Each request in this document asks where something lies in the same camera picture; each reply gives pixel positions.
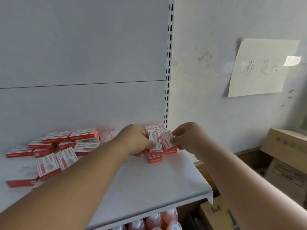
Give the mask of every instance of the plastic bottle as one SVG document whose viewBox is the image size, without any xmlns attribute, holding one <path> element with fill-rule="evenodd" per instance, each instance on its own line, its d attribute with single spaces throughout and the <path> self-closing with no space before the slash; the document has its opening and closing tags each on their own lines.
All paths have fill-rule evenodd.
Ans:
<svg viewBox="0 0 307 230">
<path fill-rule="evenodd" d="M 120 225 L 115 228 L 111 228 L 110 230 L 127 230 L 127 228 L 125 225 Z"/>
<path fill-rule="evenodd" d="M 146 230 L 143 219 L 134 220 L 128 224 L 128 230 Z"/>
<path fill-rule="evenodd" d="M 166 230 L 182 230 L 181 225 L 178 221 L 172 221 L 168 226 Z"/>
<path fill-rule="evenodd" d="M 163 220 L 163 227 L 165 229 L 167 225 L 173 220 L 178 221 L 178 212 L 176 208 L 169 209 L 167 211 L 162 212 L 161 214 Z"/>
<path fill-rule="evenodd" d="M 162 227 L 162 218 L 161 218 L 161 214 L 157 213 L 151 216 L 148 216 L 145 219 L 146 222 L 146 227 L 148 230 L 152 230 L 154 227 Z"/>
</svg>

